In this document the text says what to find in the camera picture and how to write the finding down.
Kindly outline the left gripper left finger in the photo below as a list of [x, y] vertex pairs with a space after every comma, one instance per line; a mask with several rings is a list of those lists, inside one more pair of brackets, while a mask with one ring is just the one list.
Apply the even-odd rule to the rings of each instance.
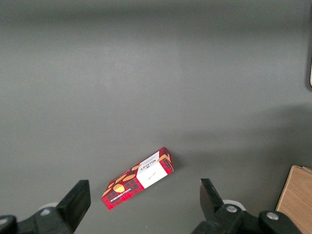
[[0, 217], [2, 234], [72, 234], [91, 205], [88, 180], [80, 180], [55, 206], [38, 210], [18, 221], [14, 215]]

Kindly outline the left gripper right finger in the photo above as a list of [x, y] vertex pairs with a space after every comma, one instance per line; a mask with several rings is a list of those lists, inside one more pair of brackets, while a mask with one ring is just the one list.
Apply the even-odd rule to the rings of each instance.
[[205, 221], [192, 231], [194, 234], [300, 234], [299, 228], [285, 214], [261, 211], [253, 216], [235, 204], [226, 204], [211, 180], [201, 179], [200, 206]]

